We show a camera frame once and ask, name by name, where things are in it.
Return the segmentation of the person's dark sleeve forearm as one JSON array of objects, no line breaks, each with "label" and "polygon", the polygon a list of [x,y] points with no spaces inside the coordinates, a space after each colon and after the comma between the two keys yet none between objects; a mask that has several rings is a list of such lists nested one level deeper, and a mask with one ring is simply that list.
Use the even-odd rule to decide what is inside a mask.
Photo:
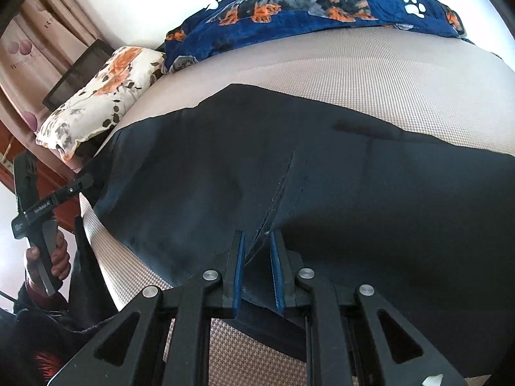
[{"label": "person's dark sleeve forearm", "polygon": [[11,312],[1,311],[1,384],[47,385],[118,312],[100,297],[74,309],[59,293],[40,294],[25,281]]}]

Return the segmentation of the person's left hand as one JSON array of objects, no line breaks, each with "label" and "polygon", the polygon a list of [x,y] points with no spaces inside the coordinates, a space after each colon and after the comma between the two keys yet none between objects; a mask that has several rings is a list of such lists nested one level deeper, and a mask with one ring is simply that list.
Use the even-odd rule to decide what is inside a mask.
[{"label": "person's left hand", "polygon": [[[55,249],[51,254],[51,274],[59,280],[65,280],[70,274],[71,263],[70,255],[67,251],[67,241],[64,234],[59,230],[55,239]],[[42,289],[43,283],[38,275],[37,261],[40,253],[39,248],[33,244],[25,251],[25,269],[28,272],[29,284],[34,289]]]}]

